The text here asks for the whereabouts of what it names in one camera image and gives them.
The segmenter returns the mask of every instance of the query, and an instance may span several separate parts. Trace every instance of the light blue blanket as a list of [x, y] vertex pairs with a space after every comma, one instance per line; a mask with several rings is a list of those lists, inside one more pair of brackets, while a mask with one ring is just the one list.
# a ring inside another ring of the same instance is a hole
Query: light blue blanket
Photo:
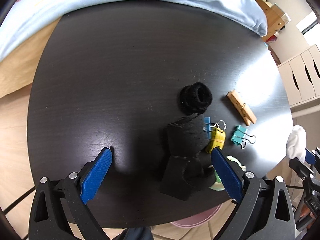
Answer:
[[[122, 0], [20, 0], [0, 27], [0, 61], [23, 41], [60, 16], [83, 7]], [[256, 32], [267, 34], [267, 20], [254, 0], [162, 0], [202, 8]]]

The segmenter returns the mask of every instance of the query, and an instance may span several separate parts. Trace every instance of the drawer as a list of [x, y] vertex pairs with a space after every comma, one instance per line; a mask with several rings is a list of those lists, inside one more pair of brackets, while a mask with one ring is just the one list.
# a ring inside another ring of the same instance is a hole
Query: drawer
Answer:
[[289, 105], [302, 102], [300, 91], [298, 86], [295, 84], [294, 75], [289, 63], [283, 64], [278, 68], [278, 70], [282, 78], [285, 91], [287, 92]]
[[314, 98], [316, 96], [309, 71], [299, 55], [289, 61], [294, 77], [297, 81], [302, 101]]
[[312, 57], [312, 55], [311, 55], [309, 50], [303, 52], [301, 54], [301, 57], [302, 57], [302, 59], [304, 61], [304, 64], [306, 65], [307, 70], [308, 70], [308, 73], [309, 73], [309, 76], [311, 78], [311, 81], [312, 81], [313, 88], [315, 90], [316, 96], [319, 96], [320, 95], [320, 75], [319, 75], [318, 68], [316, 66], [316, 62], [314, 61], [314, 59], [313, 59], [313, 57]]

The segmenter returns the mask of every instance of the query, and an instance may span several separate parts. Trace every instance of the dark wooden table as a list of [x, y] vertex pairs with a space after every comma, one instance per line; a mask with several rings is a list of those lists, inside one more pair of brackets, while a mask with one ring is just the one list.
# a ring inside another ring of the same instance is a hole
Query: dark wooden table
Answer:
[[[254, 32], [209, 11], [153, 0], [63, 16], [41, 56], [30, 96], [35, 184], [43, 176], [63, 179], [103, 147], [114, 147], [114, 163], [88, 203], [102, 227], [166, 223], [228, 200], [225, 191], [209, 188], [186, 202], [158, 191], [167, 156], [163, 128], [183, 116], [177, 94], [197, 81], [213, 94], [205, 116], [227, 123], [225, 152], [260, 177], [285, 157], [289, 104], [276, 64]], [[243, 124], [225, 97], [233, 89], [258, 119], [249, 127], [257, 141], [245, 150], [229, 140]]]

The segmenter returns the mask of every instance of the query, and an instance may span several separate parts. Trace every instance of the white cloth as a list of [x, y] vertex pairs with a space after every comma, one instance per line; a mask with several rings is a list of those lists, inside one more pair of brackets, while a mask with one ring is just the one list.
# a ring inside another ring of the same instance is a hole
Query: white cloth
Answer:
[[306, 138], [307, 135], [304, 128], [300, 125], [295, 125], [287, 141], [286, 154], [289, 159], [297, 157], [304, 163], [306, 158]]
[[[0, 26], [0, 61], [23, 41], [60, 16], [87, 6], [115, 1], [123, 0], [20, 0], [16, 2]], [[266, 16], [255, 0], [162, 1], [202, 8], [227, 17], [260, 36], [267, 34]]]

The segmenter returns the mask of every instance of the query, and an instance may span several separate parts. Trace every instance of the binder clip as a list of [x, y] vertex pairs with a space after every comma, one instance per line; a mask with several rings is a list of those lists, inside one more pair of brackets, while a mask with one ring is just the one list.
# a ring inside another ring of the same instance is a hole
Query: binder clip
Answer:
[[[233, 136], [231, 137], [231, 141], [235, 144], [235, 145], [241, 145], [241, 149], [246, 148], [247, 146], [247, 142], [249, 142], [250, 144], [254, 144], [256, 142], [256, 137], [255, 135], [249, 135], [247, 134], [247, 129], [242, 127], [241, 125], [239, 125], [236, 128], [236, 131], [233, 133]], [[254, 141], [251, 142], [249, 139], [245, 138], [244, 136], [247, 135], [249, 137], [254, 137]]]
[[[223, 120], [220, 120], [217, 123], [211, 123], [210, 117], [205, 117], [204, 122], [206, 124], [206, 129], [208, 132], [208, 137], [210, 139], [205, 151], [207, 153], [211, 153], [215, 147], [223, 148], [224, 142], [226, 140], [226, 123]], [[224, 124], [224, 128], [220, 129], [219, 123], [222, 122]]]
[[248, 105], [243, 101], [241, 96], [238, 94], [237, 91], [232, 90], [227, 94], [227, 97], [230, 99], [232, 104], [235, 106], [235, 108], [238, 110], [238, 112], [241, 114], [244, 123], [249, 126], [252, 123], [256, 123], [257, 118], [250, 109]]

